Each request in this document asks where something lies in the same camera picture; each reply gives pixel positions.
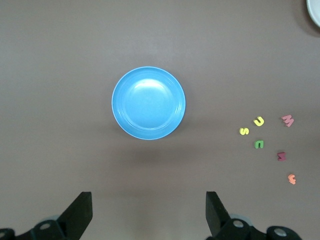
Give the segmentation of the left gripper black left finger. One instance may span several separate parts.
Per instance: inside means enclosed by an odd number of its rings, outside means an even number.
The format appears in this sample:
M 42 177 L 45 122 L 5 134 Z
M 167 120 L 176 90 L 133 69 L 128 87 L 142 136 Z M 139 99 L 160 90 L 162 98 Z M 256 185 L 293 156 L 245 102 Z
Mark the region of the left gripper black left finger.
M 33 240 L 79 240 L 93 218 L 92 193 L 81 192 L 56 219 L 37 224 L 30 232 Z

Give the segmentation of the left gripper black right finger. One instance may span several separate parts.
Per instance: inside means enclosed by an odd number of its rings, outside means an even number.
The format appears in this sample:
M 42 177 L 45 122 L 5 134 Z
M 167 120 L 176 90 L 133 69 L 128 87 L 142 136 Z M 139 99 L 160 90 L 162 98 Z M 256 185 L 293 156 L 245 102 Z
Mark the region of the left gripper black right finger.
M 211 232 L 208 240 L 264 240 L 265 234 L 245 220 L 230 217 L 218 194 L 208 191 L 205 198 L 205 218 Z

